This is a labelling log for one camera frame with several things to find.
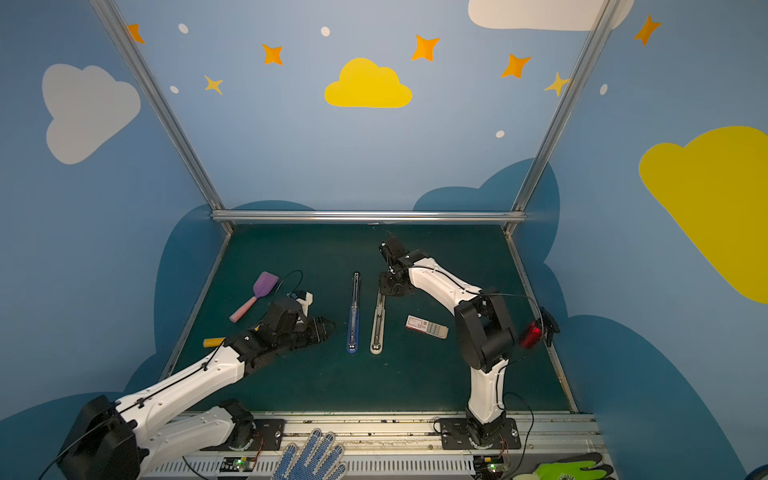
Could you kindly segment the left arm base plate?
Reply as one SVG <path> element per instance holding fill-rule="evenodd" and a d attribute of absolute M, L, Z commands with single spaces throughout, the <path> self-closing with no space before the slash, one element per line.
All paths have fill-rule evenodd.
<path fill-rule="evenodd" d="M 204 448 L 204 451 L 278 451 L 281 448 L 285 421 L 254 419 L 237 423 L 224 443 Z"/>

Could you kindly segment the red white staple box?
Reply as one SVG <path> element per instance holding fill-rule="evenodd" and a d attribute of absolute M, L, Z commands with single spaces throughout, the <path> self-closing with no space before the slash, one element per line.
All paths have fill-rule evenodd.
<path fill-rule="evenodd" d="M 413 315 L 409 315 L 407 317 L 405 326 L 409 330 L 424 333 L 438 339 L 446 339 L 449 332 L 449 329 L 444 325 L 440 325 Z"/>

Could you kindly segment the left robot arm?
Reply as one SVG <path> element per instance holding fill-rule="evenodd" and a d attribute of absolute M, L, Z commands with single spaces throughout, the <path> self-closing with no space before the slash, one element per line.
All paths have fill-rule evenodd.
<path fill-rule="evenodd" d="M 253 415 L 237 400 L 185 420 L 178 416 L 278 355 L 326 341 L 336 325 L 309 315 L 310 304 L 309 298 L 280 298 L 255 327 L 227 337 L 189 367 L 118 400 L 101 395 L 89 401 L 53 465 L 68 479 L 139 479 L 198 450 L 264 446 Z"/>

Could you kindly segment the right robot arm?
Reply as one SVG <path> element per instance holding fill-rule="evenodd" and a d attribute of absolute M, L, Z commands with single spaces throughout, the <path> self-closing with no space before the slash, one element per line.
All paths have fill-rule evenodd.
<path fill-rule="evenodd" d="M 459 279 L 395 237 L 383 241 L 379 251 L 387 263 L 379 278 L 381 293 L 403 297 L 421 290 L 454 315 L 460 354 L 470 368 L 468 426 L 480 439 L 497 432 L 506 419 L 502 389 L 516 336 L 500 293 Z"/>

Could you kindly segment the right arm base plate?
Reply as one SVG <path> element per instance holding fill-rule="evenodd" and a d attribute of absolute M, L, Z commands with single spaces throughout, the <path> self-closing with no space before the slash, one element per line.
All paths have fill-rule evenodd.
<path fill-rule="evenodd" d="M 522 442 L 517 423 L 500 417 L 490 424 L 469 418 L 444 417 L 437 420 L 444 450 L 520 450 Z"/>

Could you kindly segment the blue black stapler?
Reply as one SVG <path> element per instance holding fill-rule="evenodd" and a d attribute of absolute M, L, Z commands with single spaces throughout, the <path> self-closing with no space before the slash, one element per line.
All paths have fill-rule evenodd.
<path fill-rule="evenodd" d="M 346 350 L 349 354 L 355 354 L 359 345 L 360 284 L 361 274 L 354 272 L 346 338 Z"/>

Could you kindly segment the beige black stapler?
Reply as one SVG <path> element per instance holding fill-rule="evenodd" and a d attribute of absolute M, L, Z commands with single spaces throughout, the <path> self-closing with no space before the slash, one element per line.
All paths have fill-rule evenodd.
<path fill-rule="evenodd" d="M 385 303 L 386 296 L 381 292 L 378 292 L 370 341 L 370 352 L 374 355 L 379 355 L 383 349 L 383 336 L 386 316 Z"/>

